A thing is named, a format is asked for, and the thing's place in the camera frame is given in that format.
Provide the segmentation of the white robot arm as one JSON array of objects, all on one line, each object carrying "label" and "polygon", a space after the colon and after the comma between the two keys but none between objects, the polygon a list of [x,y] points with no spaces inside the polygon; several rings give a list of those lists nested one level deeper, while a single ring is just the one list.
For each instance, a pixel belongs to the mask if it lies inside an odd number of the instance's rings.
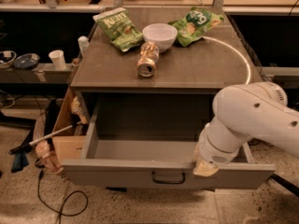
[{"label": "white robot arm", "polygon": [[286,93],[279,85],[226,87],[214,97],[212,109],[214,118],[201,131],[193,154],[195,175],[214,175],[252,139],[299,157],[299,112],[287,107]]}]

